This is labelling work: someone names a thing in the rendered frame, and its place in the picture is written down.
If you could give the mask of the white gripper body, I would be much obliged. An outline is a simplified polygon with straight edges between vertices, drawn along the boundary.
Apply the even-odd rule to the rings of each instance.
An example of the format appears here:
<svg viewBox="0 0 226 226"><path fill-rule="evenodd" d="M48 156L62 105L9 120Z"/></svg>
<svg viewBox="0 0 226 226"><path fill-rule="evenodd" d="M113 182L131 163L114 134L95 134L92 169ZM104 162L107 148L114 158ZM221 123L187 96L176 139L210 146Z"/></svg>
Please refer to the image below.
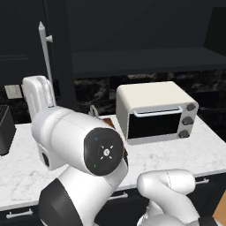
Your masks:
<svg viewBox="0 0 226 226"><path fill-rule="evenodd" d="M57 105L53 87L45 76L23 78L22 88L31 119L39 111Z"/></svg>

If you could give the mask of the black cabinet door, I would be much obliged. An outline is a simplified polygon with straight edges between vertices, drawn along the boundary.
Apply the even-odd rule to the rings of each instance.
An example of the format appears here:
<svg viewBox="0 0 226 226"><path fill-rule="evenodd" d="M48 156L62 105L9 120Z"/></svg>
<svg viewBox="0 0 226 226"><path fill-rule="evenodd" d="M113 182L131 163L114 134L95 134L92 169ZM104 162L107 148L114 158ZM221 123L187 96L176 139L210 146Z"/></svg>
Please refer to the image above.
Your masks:
<svg viewBox="0 0 226 226"><path fill-rule="evenodd" d="M78 110L73 83L71 41L66 0L47 0L49 25L53 39L55 78L58 80L60 105Z"/></svg>
<svg viewBox="0 0 226 226"><path fill-rule="evenodd" d="M226 6L212 8L203 47L226 57Z"/></svg>

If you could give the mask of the brown wooden tray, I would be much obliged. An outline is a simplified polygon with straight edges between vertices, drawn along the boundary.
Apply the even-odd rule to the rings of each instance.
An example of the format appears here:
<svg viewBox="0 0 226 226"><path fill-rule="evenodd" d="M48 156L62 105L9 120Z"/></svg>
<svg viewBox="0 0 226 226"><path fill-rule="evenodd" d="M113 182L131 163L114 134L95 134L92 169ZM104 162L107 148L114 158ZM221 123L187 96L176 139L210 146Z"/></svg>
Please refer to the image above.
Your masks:
<svg viewBox="0 0 226 226"><path fill-rule="evenodd" d="M113 127L115 129L115 126L113 125L113 123L109 117L103 118L102 121L104 121L106 124L110 125L111 127Z"/></svg>

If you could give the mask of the black toaster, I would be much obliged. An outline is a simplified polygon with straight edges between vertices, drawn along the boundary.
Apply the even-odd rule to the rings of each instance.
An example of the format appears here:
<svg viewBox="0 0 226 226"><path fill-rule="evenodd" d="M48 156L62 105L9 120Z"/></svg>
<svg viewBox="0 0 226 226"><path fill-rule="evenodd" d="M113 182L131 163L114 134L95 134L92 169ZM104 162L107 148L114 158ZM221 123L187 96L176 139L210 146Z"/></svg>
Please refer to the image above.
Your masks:
<svg viewBox="0 0 226 226"><path fill-rule="evenodd" d="M7 155L11 148L16 127L7 105L0 105L0 156Z"/></svg>

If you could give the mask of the white toaster oven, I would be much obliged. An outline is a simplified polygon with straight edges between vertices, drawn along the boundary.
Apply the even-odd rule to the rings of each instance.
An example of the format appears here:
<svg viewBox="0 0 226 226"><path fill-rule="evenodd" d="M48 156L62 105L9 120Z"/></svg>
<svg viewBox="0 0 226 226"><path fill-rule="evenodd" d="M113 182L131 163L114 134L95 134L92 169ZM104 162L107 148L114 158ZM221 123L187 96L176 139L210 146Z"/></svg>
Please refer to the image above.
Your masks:
<svg viewBox="0 0 226 226"><path fill-rule="evenodd" d="M186 107L194 103L196 108ZM156 117L135 117L133 111L147 113L177 109L183 112ZM124 139L129 145L181 139L178 134L192 133L199 104L173 81L121 85L117 88L116 117ZM193 124L183 125L182 120L191 117Z"/></svg>

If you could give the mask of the black drawer front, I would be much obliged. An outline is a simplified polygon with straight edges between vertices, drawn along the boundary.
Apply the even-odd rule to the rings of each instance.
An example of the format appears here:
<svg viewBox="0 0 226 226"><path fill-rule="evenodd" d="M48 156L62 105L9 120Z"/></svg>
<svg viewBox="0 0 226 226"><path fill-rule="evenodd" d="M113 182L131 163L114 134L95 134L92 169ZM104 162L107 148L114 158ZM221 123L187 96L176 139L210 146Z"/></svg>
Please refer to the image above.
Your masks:
<svg viewBox="0 0 226 226"><path fill-rule="evenodd" d="M208 184L196 185L195 190L188 194L200 216L212 216L226 191L226 173L204 176Z"/></svg>
<svg viewBox="0 0 226 226"><path fill-rule="evenodd" d="M149 200L142 197L136 188L117 191L111 196L127 192L126 199L108 200L95 217L98 226L137 226L140 217L146 213Z"/></svg>
<svg viewBox="0 0 226 226"><path fill-rule="evenodd" d="M31 208L32 211L34 212L33 215L21 216L12 219L6 218L6 215L9 214L10 212L13 212L14 214L26 212L29 210L29 208ZM39 219L36 207L22 207L0 211L0 226L43 226L43 225Z"/></svg>

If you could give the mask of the white wall socket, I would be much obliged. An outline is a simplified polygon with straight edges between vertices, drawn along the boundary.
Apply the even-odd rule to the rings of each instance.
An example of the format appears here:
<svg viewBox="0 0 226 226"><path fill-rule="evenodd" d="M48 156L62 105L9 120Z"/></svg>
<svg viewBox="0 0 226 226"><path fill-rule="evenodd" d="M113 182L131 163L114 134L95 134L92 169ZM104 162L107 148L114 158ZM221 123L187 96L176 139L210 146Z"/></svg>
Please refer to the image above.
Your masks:
<svg viewBox="0 0 226 226"><path fill-rule="evenodd" d="M19 85L7 85L4 87L4 89L9 99L22 98L22 93Z"/></svg>

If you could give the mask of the black neighbouring wall cabinet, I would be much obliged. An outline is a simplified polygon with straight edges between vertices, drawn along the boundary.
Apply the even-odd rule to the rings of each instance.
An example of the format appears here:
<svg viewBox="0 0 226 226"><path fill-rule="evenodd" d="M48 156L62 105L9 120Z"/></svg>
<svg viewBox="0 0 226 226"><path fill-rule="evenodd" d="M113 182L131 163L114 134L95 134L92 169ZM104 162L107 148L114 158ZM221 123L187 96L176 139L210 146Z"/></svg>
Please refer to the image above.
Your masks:
<svg viewBox="0 0 226 226"><path fill-rule="evenodd" d="M0 79L46 72L39 34L44 20L42 0L0 0Z"/></svg>

